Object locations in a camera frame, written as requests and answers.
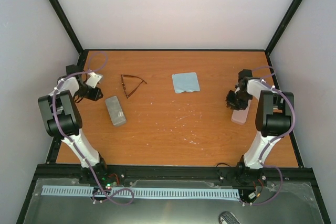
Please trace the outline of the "pink glasses case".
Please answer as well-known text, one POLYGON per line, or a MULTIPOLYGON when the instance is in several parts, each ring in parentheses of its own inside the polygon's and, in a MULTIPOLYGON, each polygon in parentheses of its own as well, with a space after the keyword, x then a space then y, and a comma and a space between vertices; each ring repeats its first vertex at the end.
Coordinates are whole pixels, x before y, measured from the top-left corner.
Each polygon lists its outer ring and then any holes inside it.
POLYGON ((247 103, 247 108, 244 110, 234 110, 232 113, 231 121, 233 123, 244 125, 247 121, 247 116, 250 109, 251 100, 247 103))

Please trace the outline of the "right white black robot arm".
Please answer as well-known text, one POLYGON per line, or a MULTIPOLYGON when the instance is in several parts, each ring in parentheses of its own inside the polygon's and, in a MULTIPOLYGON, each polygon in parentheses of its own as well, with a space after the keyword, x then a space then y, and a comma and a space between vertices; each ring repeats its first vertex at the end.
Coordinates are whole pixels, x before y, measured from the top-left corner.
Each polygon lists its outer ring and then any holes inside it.
POLYGON ((232 109, 232 122, 246 122, 250 102, 258 100, 255 117, 256 136, 249 150, 236 166, 236 181, 247 185, 261 178, 261 169, 273 147, 293 131, 296 123, 294 95, 269 85, 263 78, 253 77, 253 71, 243 69, 238 73, 236 90, 226 96, 226 105, 232 109))

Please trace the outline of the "blue cleaning cloth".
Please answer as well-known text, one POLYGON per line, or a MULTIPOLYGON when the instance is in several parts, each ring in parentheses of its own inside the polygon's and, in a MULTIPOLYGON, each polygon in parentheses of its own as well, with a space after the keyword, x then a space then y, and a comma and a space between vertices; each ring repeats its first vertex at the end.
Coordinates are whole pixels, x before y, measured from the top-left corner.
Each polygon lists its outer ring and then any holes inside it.
POLYGON ((200 85, 196 72, 176 73, 172 75, 175 93, 199 92, 200 85))

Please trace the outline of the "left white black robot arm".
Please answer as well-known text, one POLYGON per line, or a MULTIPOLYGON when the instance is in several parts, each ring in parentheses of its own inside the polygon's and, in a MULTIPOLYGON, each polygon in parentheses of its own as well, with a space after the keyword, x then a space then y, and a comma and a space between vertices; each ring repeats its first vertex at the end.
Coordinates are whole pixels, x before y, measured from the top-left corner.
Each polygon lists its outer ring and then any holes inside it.
POLYGON ((109 170, 86 138, 76 104, 82 99, 97 101, 103 97, 98 87, 103 75, 95 70, 81 71, 76 65, 67 66, 66 71, 52 92, 38 99, 44 127, 48 135, 60 139, 73 151, 86 176, 101 184, 108 180, 109 170))

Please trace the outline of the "grey glasses case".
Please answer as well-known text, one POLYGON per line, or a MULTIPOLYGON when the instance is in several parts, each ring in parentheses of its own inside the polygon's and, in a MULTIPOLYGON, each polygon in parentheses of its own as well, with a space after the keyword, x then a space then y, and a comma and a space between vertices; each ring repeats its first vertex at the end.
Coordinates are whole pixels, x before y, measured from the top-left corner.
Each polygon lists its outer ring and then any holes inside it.
POLYGON ((107 98, 105 104, 113 126, 119 127, 126 124, 127 120, 117 96, 107 98))

